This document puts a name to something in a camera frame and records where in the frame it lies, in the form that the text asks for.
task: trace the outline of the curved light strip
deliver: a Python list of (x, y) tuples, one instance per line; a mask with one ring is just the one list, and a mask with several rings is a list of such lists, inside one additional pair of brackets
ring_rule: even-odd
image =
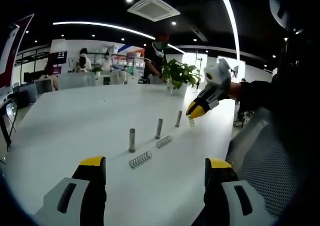
[[(105, 23), (97, 23), (97, 22), (54, 22), (53, 25), (56, 26), (56, 25), (68, 25), (68, 24), (81, 24), (81, 25), (93, 25), (93, 26), (101, 26), (101, 27), (110, 27), (110, 28), (114, 28), (114, 29), (118, 29), (118, 30), (122, 30), (122, 31), (126, 31), (126, 32), (131, 32), (131, 33), (134, 33), (134, 34), (137, 34), (137, 35), (140, 35), (140, 36), (143, 36), (143, 37), (147, 37), (149, 39), (152, 39), (154, 40), (155, 37), (152, 37), (152, 36), (149, 36), (145, 33), (142, 33), (142, 32), (137, 32), (135, 30), (131, 30), (131, 29), (128, 29), (128, 28), (125, 28), (125, 27), (119, 27), (119, 26), (114, 26), (114, 25), (110, 25), (110, 24), (105, 24)], [(171, 44), (168, 44), (169, 47), (181, 52), (181, 53), (185, 53), (183, 50), (180, 50), (179, 48), (171, 45)]]
[(232, 11), (232, 7), (229, 0), (223, 0), (223, 3), (226, 7), (226, 10), (228, 12), (232, 30), (233, 30), (233, 36), (234, 36), (234, 43), (235, 43), (235, 50), (236, 50), (236, 59), (240, 61), (240, 47), (239, 47), (239, 37), (238, 37), (238, 31), (237, 31), (237, 25), (236, 20), (234, 16), (234, 12)]

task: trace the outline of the potted plant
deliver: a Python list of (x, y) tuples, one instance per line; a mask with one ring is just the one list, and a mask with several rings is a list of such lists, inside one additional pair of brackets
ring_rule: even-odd
[(94, 68), (92, 69), (92, 72), (94, 72), (97, 77), (100, 76), (100, 72), (101, 72), (101, 71), (102, 71), (102, 68), (101, 68), (101, 67), (94, 67)]
[(167, 79), (167, 87), (172, 95), (184, 96), (188, 84), (194, 86), (199, 80), (199, 70), (196, 66), (189, 66), (173, 59), (163, 66), (162, 72)]

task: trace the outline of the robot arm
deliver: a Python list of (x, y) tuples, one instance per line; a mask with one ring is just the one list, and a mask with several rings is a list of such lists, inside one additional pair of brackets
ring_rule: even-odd
[(223, 95), (231, 83), (229, 69), (230, 66), (225, 59), (220, 59), (216, 66), (205, 67), (204, 76), (207, 85), (190, 103), (186, 111), (187, 116), (190, 118), (201, 117), (219, 105), (219, 100), (223, 99)]

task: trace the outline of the banner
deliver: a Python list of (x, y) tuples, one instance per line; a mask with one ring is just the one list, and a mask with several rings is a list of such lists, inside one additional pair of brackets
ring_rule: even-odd
[(25, 31), (33, 17), (34, 14), (18, 21), (17, 28), (10, 32), (6, 41), (0, 59), (0, 96), (11, 91), (11, 80), (16, 55)]

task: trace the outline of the face mask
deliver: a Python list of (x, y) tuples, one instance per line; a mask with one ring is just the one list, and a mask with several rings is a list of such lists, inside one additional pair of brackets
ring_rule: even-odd
[(158, 49), (165, 49), (167, 48), (168, 42), (155, 42), (154, 45)]

